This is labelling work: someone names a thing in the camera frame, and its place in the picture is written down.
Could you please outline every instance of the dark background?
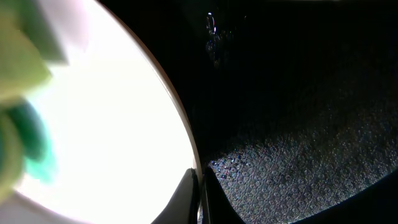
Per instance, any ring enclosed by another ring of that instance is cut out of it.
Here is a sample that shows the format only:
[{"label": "dark background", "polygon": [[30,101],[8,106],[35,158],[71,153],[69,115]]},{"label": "dark background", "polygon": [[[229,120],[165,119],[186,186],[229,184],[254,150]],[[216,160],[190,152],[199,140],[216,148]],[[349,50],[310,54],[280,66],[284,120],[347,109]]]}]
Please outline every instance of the dark background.
[{"label": "dark background", "polygon": [[[305,218],[397,167],[397,4],[101,2],[169,76],[203,166],[245,222]],[[234,33],[218,69],[207,12]]]}]

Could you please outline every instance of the blurry colorful object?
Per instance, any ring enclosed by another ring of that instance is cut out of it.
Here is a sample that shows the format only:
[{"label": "blurry colorful object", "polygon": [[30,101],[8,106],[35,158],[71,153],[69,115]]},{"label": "blurry colorful object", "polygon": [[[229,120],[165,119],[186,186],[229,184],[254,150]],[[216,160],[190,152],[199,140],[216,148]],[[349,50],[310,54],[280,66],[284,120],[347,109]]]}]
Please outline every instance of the blurry colorful object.
[{"label": "blurry colorful object", "polygon": [[24,95],[51,74],[39,50],[21,31],[22,1],[0,1],[0,202],[22,171],[50,182],[53,158],[39,116]]}]

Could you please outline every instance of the teal object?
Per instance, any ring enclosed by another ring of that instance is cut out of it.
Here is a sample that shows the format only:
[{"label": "teal object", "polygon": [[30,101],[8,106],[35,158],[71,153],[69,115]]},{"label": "teal object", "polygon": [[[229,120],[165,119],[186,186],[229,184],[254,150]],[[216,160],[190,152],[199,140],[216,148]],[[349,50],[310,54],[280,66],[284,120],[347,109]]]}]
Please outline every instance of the teal object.
[{"label": "teal object", "polygon": [[45,184],[51,183],[57,166],[49,134],[40,116],[28,102],[8,109],[7,115],[22,141],[25,171]]}]

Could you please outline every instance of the white surface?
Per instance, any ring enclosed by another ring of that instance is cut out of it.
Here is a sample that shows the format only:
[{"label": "white surface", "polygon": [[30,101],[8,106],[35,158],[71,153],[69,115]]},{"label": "white surface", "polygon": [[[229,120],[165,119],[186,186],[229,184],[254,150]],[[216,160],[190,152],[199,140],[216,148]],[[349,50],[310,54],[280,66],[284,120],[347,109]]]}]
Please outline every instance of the white surface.
[{"label": "white surface", "polygon": [[96,2],[40,2],[45,12],[79,3],[86,33],[77,45],[56,30],[69,66],[51,66],[49,87],[29,98],[52,135],[57,179],[46,186],[26,175],[17,191],[75,220],[150,223],[193,165],[178,111],[141,48]]}]

